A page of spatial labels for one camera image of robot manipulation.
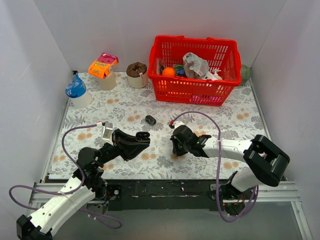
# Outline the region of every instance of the red basket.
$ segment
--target red basket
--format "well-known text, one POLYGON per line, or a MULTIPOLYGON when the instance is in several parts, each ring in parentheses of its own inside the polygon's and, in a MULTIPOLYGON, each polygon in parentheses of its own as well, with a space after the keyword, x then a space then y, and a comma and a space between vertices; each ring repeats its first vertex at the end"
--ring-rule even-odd
POLYGON ((234 87, 241 83, 241 60, 234 40, 156 36, 149 57, 148 76, 158 101, 221 106, 234 87), (223 80, 212 81, 157 75, 157 59, 164 67, 183 64, 183 56, 192 52, 209 63, 209 71, 221 70, 223 80))

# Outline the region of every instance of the floral tablecloth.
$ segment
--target floral tablecloth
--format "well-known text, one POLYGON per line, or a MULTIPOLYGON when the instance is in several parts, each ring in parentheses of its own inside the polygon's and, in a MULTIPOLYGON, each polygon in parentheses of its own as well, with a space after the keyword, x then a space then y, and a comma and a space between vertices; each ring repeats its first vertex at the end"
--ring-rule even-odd
MULTIPOLYGON (((234 88, 221 107, 183 104, 157 101, 152 83, 145 88, 136 89, 128 84, 125 72, 115 72, 116 87, 111 91, 101 90, 94 76, 80 73, 92 95, 93 102, 86 108, 76 109, 69 105, 62 133, 51 160, 49 179, 68 179, 76 170, 76 166, 62 150, 63 133, 76 126, 85 126, 97 121, 113 123, 127 134, 135 135, 139 131, 150 133, 150 147, 135 159, 124 161, 121 157, 104 165, 105 179, 215 179, 218 158, 194 157, 186 154, 176 157, 172 154, 170 136, 172 130, 169 121, 185 111, 200 111, 216 120, 221 128, 221 138, 231 140, 252 139, 257 134, 265 135, 264 125, 249 85, 234 88), (151 115, 157 124, 150 126, 145 116, 151 115)), ((215 126, 204 116, 186 114, 180 118, 197 135, 218 135, 215 126)), ((77 159, 81 148, 99 149, 104 142, 101 129, 97 127, 80 129, 69 133, 65 139, 67 151, 77 159)), ((222 179, 228 179, 234 171, 246 168, 244 162, 222 159, 222 179)))

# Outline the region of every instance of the orange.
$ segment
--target orange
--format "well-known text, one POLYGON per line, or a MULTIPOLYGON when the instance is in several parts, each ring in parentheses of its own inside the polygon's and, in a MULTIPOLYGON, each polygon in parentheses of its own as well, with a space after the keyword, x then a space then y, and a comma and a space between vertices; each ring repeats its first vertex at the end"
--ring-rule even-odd
POLYGON ((166 67, 165 69, 163 69, 162 75, 166 77, 175 77, 176 71, 172 67, 166 67))

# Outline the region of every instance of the metal frame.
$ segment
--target metal frame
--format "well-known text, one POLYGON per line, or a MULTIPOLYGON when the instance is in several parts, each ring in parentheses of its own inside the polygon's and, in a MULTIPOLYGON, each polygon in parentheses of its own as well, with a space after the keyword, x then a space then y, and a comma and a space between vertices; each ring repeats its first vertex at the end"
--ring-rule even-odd
MULTIPOLYGON (((252 89, 252 93, 256 102, 256 106, 258 107, 264 130, 267 135, 267 137, 271 140, 271 136, 267 127, 267 123, 261 108, 261 105, 259 103, 259 100, 257 98, 256 90, 253 84, 253 80, 249 79, 249 84, 252 89)), ((67 115, 67 111, 69 108, 70 100, 68 99, 65 103, 65 106, 62 110, 60 123, 57 128, 57 131, 55 132, 54 136, 54 143, 50 149, 50 154, 47 158, 47 162, 45 165, 45 169, 43 171, 43 175, 41 178, 42 183, 36 183, 35 188, 51 191, 51 192, 57 192, 61 189, 61 187, 64 185, 64 183, 45 183, 45 180, 49 173, 49 167, 51 165, 51 162, 53 160, 53 156, 55 154, 56 148, 57 148, 57 142, 59 140, 59 136, 62 132, 63 125, 64 125, 64 119, 67 115)), ((30 206, 34 208, 39 208, 41 204, 46 203, 52 196, 45 193, 40 193, 33 191, 31 198, 30 198, 30 206)), ((282 181, 280 182, 278 187, 270 187, 266 185, 259 186, 259 195, 257 198, 258 202, 291 202, 292 209, 299 227, 299 230, 301 232, 302 239, 304 240, 312 240, 312 235, 306 220, 306 217, 304 215, 304 211, 302 209, 302 203, 300 200, 300 195, 298 193, 298 190, 296 188, 296 185, 294 181, 282 181)), ((101 203, 101 201, 90 201, 89 204, 98 204, 101 203)))

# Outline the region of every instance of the purple cable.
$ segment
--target purple cable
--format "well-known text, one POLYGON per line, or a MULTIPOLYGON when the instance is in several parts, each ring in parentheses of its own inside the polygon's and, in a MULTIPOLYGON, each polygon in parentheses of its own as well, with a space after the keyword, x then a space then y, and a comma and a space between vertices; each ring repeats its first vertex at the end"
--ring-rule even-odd
POLYGON ((210 116, 208 116, 207 114, 205 114, 203 112, 200 112, 200 111, 186 111, 186 112, 183 112, 180 115, 176 116, 175 119, 173 119, 173 122, 175 122, 182 115, 189 114, 189 113, 201 114, 201 115, 206 116, 208 119, 211 120, 211 122, 213 122, 213 124, 218 129, 218 138, 217 139, 218 139, 218 145, 219 145, 219 156, 218 156, 218 164, 217 164, 217 169, 216 169, 216 183, 215 183, 216 204, 217 204, 218 211, 219 211, 219 214, 220 214, 221 218, 227 223, 232 223, 232 222, 238 220, 240 217, 243 217, 243 216, 247 215, 252 210, 252 208, 256 204, 256 201, 257 201, 257 198, 258 198, 258 190, 259 190, 259 188, 258 188, 258 186, 254 187, 253 192, 252 192, 252 194, 250 196, 250 199, 248 201, 248 204, 242 209, 242 211, 236 217, 228 219, 228 218, 226 218, 224 216, 224 214, 223 214, 223 212, 221 210, 220 197, 219 197, 219 175, 220 175, 220 165, 221 165, 221 158, 222 158, 221 129, 220 129, 219 125, 216 123, 215 120, 213 120, 210 116), (249 205, 252 202, 253 198, 254 198, 254 202, 249 208, 249 205))
MULTIPOLYGON (((65 138, 67 136, 68 133, 74 131, 74 130, 77 130, 77 129, 87 129, 87 128, 93 128, 93 127, 96 127, 97 124, 92 124, 92 125, 88 125, 88 126, 76 126, 76 127, 73 127, 73 128, 70 128, 68 131, 66 131, 63 136, 62 136, 62 140, 61 140, 61 145, 62 145, 62 149, 64 151, 64 153, 68 156, 68 158, 79 168, 80 172, 81 172, 81 184, 75 188, 74 190, 71 190, 71 191, 68 191, 68 192, 65 192, 64 194, 72 194, 76 191, 78 191, 81 186, 84 184, 85 182, 85 173, 84 171, 82 170, 82 168, 77 164, 77 162, 73 159, 73 157, 67 152, 66 150, 66 147, 65 147, 65 138)), ((14 185, 12 186, 10 189, 9 189, 9 196, 10 198, 12 199, 12 201, 14 201, 16 204, 18 204, 19 206, 25 208, 25 209, 31 209, 31 210, 38 210, 38 208, 36 207, 31 207, 31 206, 27 206, 27 205, 24 205, 20 202, 18 202, 15 197, 13 196, 12 194, 12 190, 13 189, 16 189, 16 188, 23 188, 23 189, 30 189, 32 191, 35 191, 35 192, 40 192, 40 193, 44 193, 44 194, 49 194, 49 195, 55 195, 55 196, 60 196, 62 195, 62 193, 60 192, 55 192, 55 191, 45 191, 45 190, 41 190, 41 189, 37 189, 35 187, 31 187, 31 186, 27 186, 27 185, 14 185)), ((119 229, 122 227, 122 222, 113 217, 113 216, 108 216, 108 215, 103 215, 103 214, 100 214, 100 213, 96 213, 96 212, 91 212, 89 210, 85 210, 85 209, 79 209, 79 211, 82 211, 82 212, 86 212, 86 213, 90 213, 90 214, 95 214, 97 216, 100 216, 100 217, 104 217, 104 218, 109 218, 109 219, 112 219, 112 220, 115 220, 116 222, 119 223, 119 226, 113 226, 113 225, 110 225, 108 223, 106 223, 105 221, 101 220, 100 218, 96 218, 98 221, 102 222, 103 224, 105 224, 106 226, 112 228, 112 229, 119 229)))

